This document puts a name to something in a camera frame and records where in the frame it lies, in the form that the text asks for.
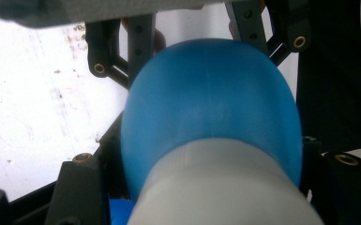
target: blue object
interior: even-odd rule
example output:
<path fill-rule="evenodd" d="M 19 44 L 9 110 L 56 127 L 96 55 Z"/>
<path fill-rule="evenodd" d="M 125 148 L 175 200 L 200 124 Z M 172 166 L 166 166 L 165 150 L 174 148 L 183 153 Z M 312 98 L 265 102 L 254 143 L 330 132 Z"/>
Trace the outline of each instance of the blue object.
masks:
<path fill-rule="evenodd" d="M 127 225 L 133 206 L 134 204 L 131 201 L 111 199 L 111 224 Z"/>
<path fill-rule="evenodd" d="M 275 65 L 243 42 L 201 39 L 148 62 L 128 95 L 122 159 L 136 201 L 155 163 L 185 143 L 230 138 L 271 156 L 298 185 L 302 137 L 288 84 Z"/>

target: white cylinder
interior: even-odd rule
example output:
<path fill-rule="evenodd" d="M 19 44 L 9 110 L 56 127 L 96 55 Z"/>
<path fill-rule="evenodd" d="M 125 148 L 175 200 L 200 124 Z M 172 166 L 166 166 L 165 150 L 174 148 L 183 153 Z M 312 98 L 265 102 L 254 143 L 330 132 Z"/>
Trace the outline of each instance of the white cylinder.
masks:
<path fill-rule="evenodd" d="M 275 160 L 244 142 L 205 139 L 151 170 L 128 224 L 322 224 Z"/>

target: brown speck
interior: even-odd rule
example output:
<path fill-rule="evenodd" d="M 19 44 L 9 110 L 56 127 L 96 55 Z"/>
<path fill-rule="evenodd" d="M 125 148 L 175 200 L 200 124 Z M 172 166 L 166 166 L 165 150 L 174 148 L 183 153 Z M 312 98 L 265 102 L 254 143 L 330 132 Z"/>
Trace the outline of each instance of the brown speck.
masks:
<path fill-rule="evenodd" d="M 85 27 L 83 25 L 76 25 L 73 27 L 74 31 L 84 31 Z"/>

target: dirty white surface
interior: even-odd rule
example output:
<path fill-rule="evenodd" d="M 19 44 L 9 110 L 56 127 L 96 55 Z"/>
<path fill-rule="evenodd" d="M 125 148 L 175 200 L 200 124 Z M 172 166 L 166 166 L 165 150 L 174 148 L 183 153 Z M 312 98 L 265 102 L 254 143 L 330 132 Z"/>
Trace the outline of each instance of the dirty white surface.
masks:
<path fill-rule="evenodd" d="M 168 45 L 231 38 L 228 22 L 222 4 L 157 16 Z M 122 30 L 124 57 L 126 46 Z M 82 23 L 33 30 L 0 20 L 0 188 L 11 201 L 54 181 L 62 161 L 94 153 L 123 110 L 127 91 L 95 78 L 86 55 Z M 296 54 L 280 66 L 293 95 L 296 68 Z"/>

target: brass screw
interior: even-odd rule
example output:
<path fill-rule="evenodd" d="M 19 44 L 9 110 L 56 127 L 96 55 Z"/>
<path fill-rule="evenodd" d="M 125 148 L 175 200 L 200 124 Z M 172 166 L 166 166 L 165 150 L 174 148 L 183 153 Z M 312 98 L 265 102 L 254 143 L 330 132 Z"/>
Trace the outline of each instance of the brass screw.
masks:
<path fill-rule="evenodd" d="M 99 74 L 103 74 L 105 72 L 105 67 L 101 64 L 95 64 L 95 72 Z"/>
<path fill-rule="evenodd" d="M 344 155 L 344 154 L 335 155 L 335 159 L 337 159 L 339 162 L 349 165 L 349 166 L 357 166 L 359 164 L 359 161 L 355 157 L 350 157 L 350 156 Z"/>
<path fill-rule="evenodd" d="M 303 36 L 297 37 L 293 42 L 293 45 L 296 49 L 302 48 L 305 44 L 306 44 L 306 38 Z"/>
<path fill-rule="evenodd" d="M 79 155 L 75 156 L 72 161 L 75 163 L 84 163 L 90 158 L 92 158 L 92 155 L 90 153 L 80 153 Z"/>

